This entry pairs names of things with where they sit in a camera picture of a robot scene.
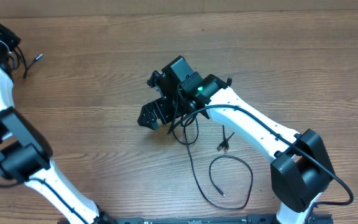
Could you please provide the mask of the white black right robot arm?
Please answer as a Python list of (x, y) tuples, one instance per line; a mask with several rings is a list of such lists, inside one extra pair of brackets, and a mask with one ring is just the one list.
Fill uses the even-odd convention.
[(331, 223), (329, 215), (317, 216), (314, 208), (334, 179), (334, 169), (319, 134), (287, 128), (242, 100), (226, 81), (210, 74), (203, 78), (179, 56), (161, 71), (153, 71), (147, 84), (160, 98), (147, 103), (139, 126), (156, 130), (160, 124), (186, 127), (202, 114), (229, 128), (256, 148), (270, 164), (272, 190), (281, 201), (274, 215), (251, 215), (246, 222)]

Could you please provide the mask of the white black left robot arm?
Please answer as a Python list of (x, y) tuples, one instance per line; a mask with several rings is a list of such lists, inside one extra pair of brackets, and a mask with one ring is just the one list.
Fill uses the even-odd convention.
[(60, 171), (50, 144), (15, 109), (12, 71), (24, 62), (15, 49), (20, 38), (0, 24), (0, 188), (21, 184), (43, 195), (65, 217), (65, 223), (115, 223), (86, 198)]

